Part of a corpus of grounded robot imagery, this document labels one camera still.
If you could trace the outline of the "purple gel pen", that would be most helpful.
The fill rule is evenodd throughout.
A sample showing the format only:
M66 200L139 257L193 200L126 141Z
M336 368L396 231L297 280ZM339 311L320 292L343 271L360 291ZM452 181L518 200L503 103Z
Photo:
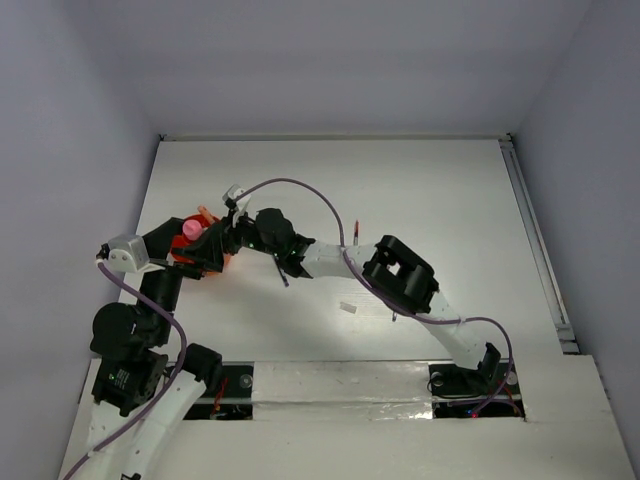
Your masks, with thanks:
M285 273L285 271L282 269L282 267L276 262L275 264L277 272L283 282L283 285L285 288L288 288L290 286L289 280L287 278L287 275Z

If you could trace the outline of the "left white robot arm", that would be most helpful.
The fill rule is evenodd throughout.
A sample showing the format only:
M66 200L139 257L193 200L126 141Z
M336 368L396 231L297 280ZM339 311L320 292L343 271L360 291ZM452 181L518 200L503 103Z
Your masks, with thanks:
M108 303L94 317L90 349L100 363L88 451L68 478L149 478L196 401L224 394L221 354L188 342L174 317L183 280L225 266L224 230L220 219L199 213L101 246L98 269L136 301Z

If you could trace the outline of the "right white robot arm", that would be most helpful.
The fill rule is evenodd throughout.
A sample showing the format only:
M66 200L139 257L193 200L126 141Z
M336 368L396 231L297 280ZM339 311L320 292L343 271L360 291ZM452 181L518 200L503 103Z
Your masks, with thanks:
M187 248L207 271L221 272L224 257L247 248L270 255L294 278L353 278L395 313L416 319L460 368L462 384L482 392L497 378L499 350L475 333L448 304L435 271L392 235L377 243L343 246L305 237L276 208L252 218L229 214Z

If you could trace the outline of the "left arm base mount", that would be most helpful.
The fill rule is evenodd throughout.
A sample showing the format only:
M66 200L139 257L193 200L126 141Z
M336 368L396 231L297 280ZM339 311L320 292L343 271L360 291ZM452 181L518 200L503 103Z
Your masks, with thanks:
M225 363L216 392L206 392L184 416L185 420L238 421L253 419L253 363Z

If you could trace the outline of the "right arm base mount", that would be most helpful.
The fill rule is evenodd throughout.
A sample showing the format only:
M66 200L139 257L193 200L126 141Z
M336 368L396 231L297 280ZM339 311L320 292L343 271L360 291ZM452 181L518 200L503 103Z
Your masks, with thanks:
M431 364L426 388L436 419L526 417L515 366L492 344L476 370Z

